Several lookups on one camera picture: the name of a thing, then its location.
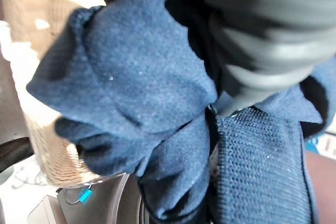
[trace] blue tag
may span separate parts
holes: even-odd
[[[308,150],[310,152],[313,152],[313,153],[316,153],[316,154],[319,154],[319,151],[316,148],[316,146],[317,146],[318,143],[319,143],[319,139],[318,138],[313,138],[313,139],[309,140],[306,143],[306,150]]]
[[[80,193],[79,201],[85,205],[89,201],[91,196],[92,196],[92,191],[90,189],[84,188],[82,189]]]

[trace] ribbed gray hose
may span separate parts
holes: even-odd
[[[205,0],[223,116],[305,79],[336,51],[336,0]]]

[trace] wicker basket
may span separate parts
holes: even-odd
[[[78,6],[103,0],[4,0],[5,18],[13,43],[2,45],[11,63],[16,90],[41,170],[59,187],[76,187],[98,179],[80,160],[74,145],[58,137],[54,122],[60,115],[27,93],[25,86],[41,59]]]

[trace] small blue clip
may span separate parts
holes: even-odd
[[[79,201],[85,205],[89,201],[91,196],[92,196],[92,191],[90,189],[83,188],[80,193]]]

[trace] blue fabric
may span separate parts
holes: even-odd
[[[75,11],[27,89],[63,114],[56,132],[82,147],[93,172],[136,174],[158,220],[201,221],[204,111],[217,92],[165,3],[116,0]]]
[[[318,223],[298,121],[247,108],[217,125],[218,223]]]
[[[202,14],[190,9],[186,18],[183,3],[115,0],[75,11],[27,89],[62,113],[56,132],[82,147],[93,172],[138,176],[158,223],[204,224],[209,138],[218,140],[209,135],[205,109],[217,99],[218,72],[208,66]],[[310,136],[334,114],[335,59],[326,65],[257,104],[264,112],[217,120],[228,175],[219,185],[220,224],[312,222],[299,121],[316,126],[302,127]]]

